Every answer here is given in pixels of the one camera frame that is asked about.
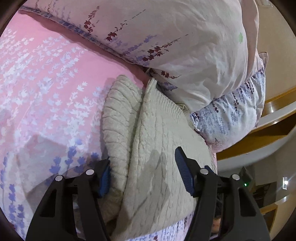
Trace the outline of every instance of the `green leaf print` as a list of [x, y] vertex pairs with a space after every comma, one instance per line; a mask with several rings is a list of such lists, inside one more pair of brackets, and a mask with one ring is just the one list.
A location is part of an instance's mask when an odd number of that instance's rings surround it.
[[243, 34], [239, 33], [239, 42], [242, 43], [243, 40], [244, 40]]

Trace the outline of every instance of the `cable knit pattern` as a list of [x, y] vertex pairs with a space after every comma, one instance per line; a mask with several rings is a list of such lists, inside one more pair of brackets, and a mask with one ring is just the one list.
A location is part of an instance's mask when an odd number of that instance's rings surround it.
[[103, 134], [111, 162], [111, 188], [99, 199], [102, 217], [117, 217], [126, 186], [133, 137], [136, 131], [143, 91], [120, 75], [108, 93], [103, 109]]
[[[108, 114], [105, 107], [104, 140], [108, 153], [116, 153], [111, 160], [112, 166], [116, 167], [113, 178], [115, 181], [122, 180], [119, 188], [121, 191], [125, 186], [129, 165], [123, 202], [112, 240], [127, 240], [159, 231], [194, 211], [197, 200], [186, 192], [183, 185], [174, 159], [176, 147], [181, 146], [186, 155], [197, 160], [201, 167], [209, 165], [214, 170], [214, 163], [204, 140], [189, 127], [182, 110], [157, 90], [156, 83], [152, 79], [146, 89], [135, 135], [134, 125], [131, 123], [137, 119], [135, 112], [140, 108], [141, 101], [136, 105], [132, 102], [128, 104], [117, 96], [129, 99], [132, 97], [129, 93], [133, 93], [133, 98], [137, 99], [136, 96], [140, 95], [136, 91], [138, 88], [124, 78], [114, 84], [108, 95], [109, 99], [113, 92], [113, 99], [117, 100], [109, 105], [110, 112], [119, 114]], [[134, 111], [130, 112], [132, 121], [124, 117], [124, 113], [131, 109]], [[106, 116], [114, 116], [109, 118], [114, 119], [114, 122], [107, 123]], [[132, 138], [129, 162], [129, 143]]]

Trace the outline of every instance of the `wooden shelf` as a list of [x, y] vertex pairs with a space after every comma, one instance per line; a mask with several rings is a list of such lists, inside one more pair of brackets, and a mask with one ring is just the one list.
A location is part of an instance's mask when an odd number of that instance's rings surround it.
[[269, 145], [289, 134], [296, 125], [296, 113], [264, 129], [248, 134], [230, 148], [217, 153], [217, 160], [242, 155]]

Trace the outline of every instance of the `silver screw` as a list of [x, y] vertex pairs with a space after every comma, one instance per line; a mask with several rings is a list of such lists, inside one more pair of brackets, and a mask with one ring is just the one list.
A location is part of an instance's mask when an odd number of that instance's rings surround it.
[[93, 169], [88, 169], [86, 171], [86, 175], [90, 176], [90, 175], [93, 175], [94, 174], [94, 170]]
[[203, 175], [208, 175], [209, 174], [209, 171], [205, 168], [202, 168], [200, 169], [200, 173], [203, 174]]
[[238, 174], [233, 174], [233, 175], [232, 175], [232, 178], [233, 178], [234, 180], [238, 181], [240, 177], [239, 177]]
[[59, 182], [59, 181], [63, 180], [63, 176], [62, 175], [58, 175], [58, 176], [56, 176], [55, 180], [57, 182]]

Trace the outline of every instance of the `light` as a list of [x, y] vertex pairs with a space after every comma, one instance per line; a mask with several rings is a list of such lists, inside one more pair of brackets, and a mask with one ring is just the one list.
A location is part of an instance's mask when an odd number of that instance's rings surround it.
[[283, 177], [283, 189], [284, 190], [287, 190], [287, 187], [288, 187], [288, 178], [287, 177]]

